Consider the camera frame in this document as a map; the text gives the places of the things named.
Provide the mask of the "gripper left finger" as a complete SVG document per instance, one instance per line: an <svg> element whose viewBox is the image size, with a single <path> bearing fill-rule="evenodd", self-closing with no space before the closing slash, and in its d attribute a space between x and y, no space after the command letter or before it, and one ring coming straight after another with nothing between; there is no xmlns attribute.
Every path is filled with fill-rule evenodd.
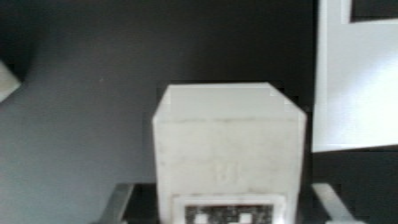
<svg viewBox="0 0 398 224"><path fill-rule="evenodd" d="M100 219L91 224L128 224L125 213L134 189L136 185L132 183L116 185Z"/></svg>

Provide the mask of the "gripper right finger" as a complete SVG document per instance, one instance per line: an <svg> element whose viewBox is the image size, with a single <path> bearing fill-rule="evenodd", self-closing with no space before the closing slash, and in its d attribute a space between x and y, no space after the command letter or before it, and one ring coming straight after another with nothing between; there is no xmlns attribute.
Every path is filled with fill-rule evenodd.
<svg viewBox="0 0 398 224"><path fill-rule="evenodd" d="M361 220L356 219L333 186L327 183L315 183L311 187L327 215L331 217L331 219L326 221L326 224L367 224Z"/></svg>

